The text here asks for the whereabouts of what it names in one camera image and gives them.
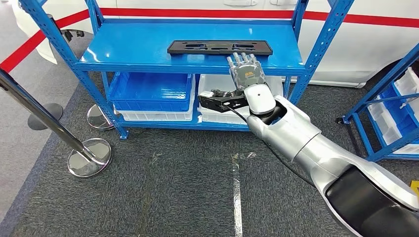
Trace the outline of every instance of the floor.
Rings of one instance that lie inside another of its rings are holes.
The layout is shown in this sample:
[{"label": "floor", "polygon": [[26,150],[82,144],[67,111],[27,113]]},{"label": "floor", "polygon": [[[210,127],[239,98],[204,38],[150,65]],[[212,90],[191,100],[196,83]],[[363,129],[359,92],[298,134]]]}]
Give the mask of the floor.
[{"label": "floor", "polygon": [[[0,2],[0,62],[23,44],[28,37],[17,25],[9,2]],[[58,103],[65,107],[78,80],[60,63],[54,65],[34,50],[14,70],[12,77],[41,104]],[[0,91],[0,221],[31,171],[49,129],[33,131],[27,125],[30,113],[3,90]]]}]

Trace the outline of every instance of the black tray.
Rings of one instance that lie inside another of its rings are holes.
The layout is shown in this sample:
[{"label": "black tray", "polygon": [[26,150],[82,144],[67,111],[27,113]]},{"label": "black tray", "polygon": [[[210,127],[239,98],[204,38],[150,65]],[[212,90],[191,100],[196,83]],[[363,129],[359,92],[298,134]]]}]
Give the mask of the black tray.
[{"label": "black tray", "polygon": [[170,54],[232,54],[247,53],[272,55],[264,40],[174,40],[168,48]]}]

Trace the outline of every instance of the blue shelf frame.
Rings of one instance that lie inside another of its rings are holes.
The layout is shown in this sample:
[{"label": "blue shelf frame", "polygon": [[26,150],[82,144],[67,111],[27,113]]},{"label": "blue shelf frame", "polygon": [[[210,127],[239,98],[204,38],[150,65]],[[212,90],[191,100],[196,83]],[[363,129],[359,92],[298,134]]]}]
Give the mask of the blue shelf frame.
[{"label": "blue shelf frame", "polygon": [[[347,114],[343,115],[343,123],[350,124],[351,119],[355,123],[364,146],[367,150],[368,156],[366,160],[379,161],[381,159],[414,159],[419,160],[419,154],[394,154],[394,151],[404,147],[419,139],[419,128],[410,131],[408,134],[403,135],[402,138],[394,141],[391,144],[386,144],[382,138],[382,133],[377,123],[372,118],[367,107],[372,103],[379,103],[390,100],[405,100],[407,98],[419,97],[419,93],[395,96],[384,99],[375,99],[379,94],[383,93],[391,84],[399,78],[409,66],[411,66],[417,59],[419,59],[419,43],[402,59],[396,66],[394,66],[375,86],[372,88]],[[377,152],[373,151],[370,141],[365,133],[364,127],[361,124],[359,115],[366,113],[372,127],[376,133],[376,136],[381,144],[381,149]]]},{"label": "blue shelf frame", "polygon": [[[108,90],[109,90],[109,82],[106,76],[106,72],[115,72],[115,71],[138,71],[138,72],[153,72],[159,69],[156,67],[157,65],[146,65],[146,67],[136,67],[132,64],[122,63],[117,67],[114,65],[106,65],[101,64],[89,64],[81,62],[79,59],[71,51],[70,47],[68,46],[67,42],[61,35],[59,28],[54,24],[54,22],[47,16],[45,11],[42,8],[42,4],[45,3],[46,0],[20,0],[22,3],[22,8],[31,15],[33,20],[45,34],[45,36],[49,39],[50,43],[56,48],[57,52],[60,56],[64,59],[76,77],[80,80],[82,85],[86,88],[88,93],[94,99],[95,103],[102,109],[105,116],[109,119],[109,121],[114,125],[118,133],[120,134],[121,139],[126,139],[128,137],[128,131],[126,127],[159,127],[159,128],[181,128],[181,129],[201,129],[201,130],[234,130],[234,131],[246,131],[248,130],[244,125],[232,125],[232,124],[225,124],[225,123],[209,123],[209,122],[199,122],[198,116],[200,115],[198,111],[196,111],[197,102],[194,105],[194,118],[191,122],[128,122],[124,121],[122,118],[116,116],[113,112],[113,106],[108,100]],[[93,32],[96,35],[101,27],[105,23],[110,22],[129,22],[130,20],[127,19],[106,19],[104,18],[103,14],[100,11],[100,8],[96,2],[96,0],[85,0],[86,5],[88,7],[90,20],[93,28]],[[284,86],[284,95],[288,97],[289,88],[291,83],[291,77],[297,77],[297,82],[291,92],[289,100],[296,104],[305,88],[307,87],[309,81],[311,80],[316,68],[318,67],[320,61],[322,60],[326,50],[330,46],[334,36],[338,28],[341,26],[345,16],[347,15],[351,5],[353,4],[354,0],[328,0],[328,3],[331,6],[331,10],[329,15],[320,31],[320,34],[311,50],[310,55],[308,56],[307,61],[305,64],[302,62],[300,63],[301,66],[296,67],[283,67],[283,68],[269,68],[264,67],[265,72],[267,75],[273,76],[286,76],[285,86]],[[295,7],[295,11],[291,20],[281,20],[281,22],[285,22],[285,24],[290,25],[293,30],[293,34],[295,36],[295,43],[297,43],[299,38],[299,33],[301,29],[302,18],[307,7],[308,0],[298,0],[298,3]],[[240,20],[232,21],[233,24],[243,24],[240,23]],[[194,67],[189,68],[174,68],[172,73],[215,73],[215,74],[228,74],[228,71],[224,70],[227,69],[227,64],[224,67],[217,68],[208,66],[207,69],[200,68],[194,69]],[[106,97],[103,97],[96,87],[94,82],[89,78],[87,72],[98,70],[102,74],[103,84],[105,87]]]}]

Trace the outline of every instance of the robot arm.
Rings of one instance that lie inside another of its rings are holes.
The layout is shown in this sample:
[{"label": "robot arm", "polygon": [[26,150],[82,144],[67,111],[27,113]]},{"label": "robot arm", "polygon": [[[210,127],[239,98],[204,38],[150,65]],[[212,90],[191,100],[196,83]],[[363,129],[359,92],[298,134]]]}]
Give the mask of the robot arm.
[{"label": "robot arm", "polygon": [[419,199],[405,183],[323,136],[284,97],[273,97],[253,55],[250,60],[245,54],[243,60],[237,53],[234,57],[236,65],[228,58],[230,74],[243,95],[222,101],[200,96],[202,106],[222,112],[249,105],[249,129],[303,168],[330,213],[354,235],[419,236]]}]

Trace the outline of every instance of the blue metal shelf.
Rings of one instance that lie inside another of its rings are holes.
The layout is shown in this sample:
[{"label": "blue metal shelf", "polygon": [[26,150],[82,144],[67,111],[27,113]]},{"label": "blue metal shelf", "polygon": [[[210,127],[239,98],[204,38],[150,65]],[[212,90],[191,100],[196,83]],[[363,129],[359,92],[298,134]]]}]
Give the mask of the blue metal shelf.
[{"label": "blue metal shelf", "polygon": [[[395,151],[408,144],[417,144],[419,139],[419,122],[414,116],[409,104],[400,109],[400,105],[406,102],[406,98],[419,97],[419,93],[402,96],[394,85],[409,66],[419,58],[419,43],[402,59],[390,72],[388,72],[347,114],[342,116],[345,124],[350,124],[353,119],[365,148],[368,152],[369,161],[379,161],[381,159],[414,159],[419,160],[419,154],[394,154]],[[386,144],[377,123],[372,118],[367,106],[373,103],[383,102],[402,135],[402,138],[391,144]],[[381,149],[374,152],[364,127],[359,120],[360,113],[367,113],[376,136],[381,144]]]},{"label": "blue metal shelf", "polygon": [[299,76],[305,67],[290,21],[106,19],[77,68],[85,71],[228,74],[225,55],[170,55],[173,40],[266,40],[258,56],[267,75]]},{"label": "blue metal shelf", "polygon": [[[114,114],[113,105],[109,101],[106,72],[228,74],[225,56],[171,56],[167,54],[167,47],[173,40],[266,40],[273,49],[273,55],[258,56],[258,60],[267,75],[286,77],[286,94],[291,76],[297,76],[297,83],[290,95],[290,101],[297,103],[354,2],[328,1],[331,5],[330,13],[306,63],[303,63],[297,40],[308,0],[298,0],[291,20],[106,19],[96,0],[85,0],[95,36],[81,59],[76,58],[60,29],[45,13],[40,4],[44,1],[20,0],[22,7],[57,49],[122,139],[128,136],[128,126],[216,130],[247,128],[243,125],[199,123],[198,111],[194,111],[194,120],[191,122],[121,120]],[[105,98],[89,78],[88,71],[101,72]]]}]

